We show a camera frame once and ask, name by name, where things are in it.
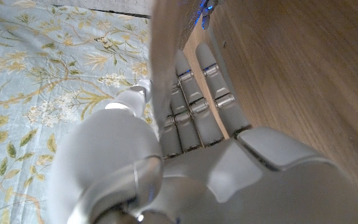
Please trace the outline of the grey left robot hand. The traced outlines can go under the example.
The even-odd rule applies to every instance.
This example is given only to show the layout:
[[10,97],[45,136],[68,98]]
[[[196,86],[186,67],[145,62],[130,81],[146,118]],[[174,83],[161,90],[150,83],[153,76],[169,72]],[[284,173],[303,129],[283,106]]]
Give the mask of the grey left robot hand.
[[358,192],[336,164],[254,128],[206,44],[196,48],[224,139],[183,52],[158,138],[140,117],[147,82],[65,136],[48,187],[52,223],[358,223]]

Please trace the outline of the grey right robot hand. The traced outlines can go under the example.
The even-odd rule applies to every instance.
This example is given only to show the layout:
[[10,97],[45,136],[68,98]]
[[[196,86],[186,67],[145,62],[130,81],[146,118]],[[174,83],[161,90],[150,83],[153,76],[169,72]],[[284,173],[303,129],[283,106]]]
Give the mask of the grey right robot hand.
[[218,4],[223,4],[225,0],[204,0],[200,4],[200,8],[197,12],[198,17],[196,19],[195,24],[198,21],[201,22],[201,28],[206,30],[209,27],[210,17],[213,13],[214,9]]

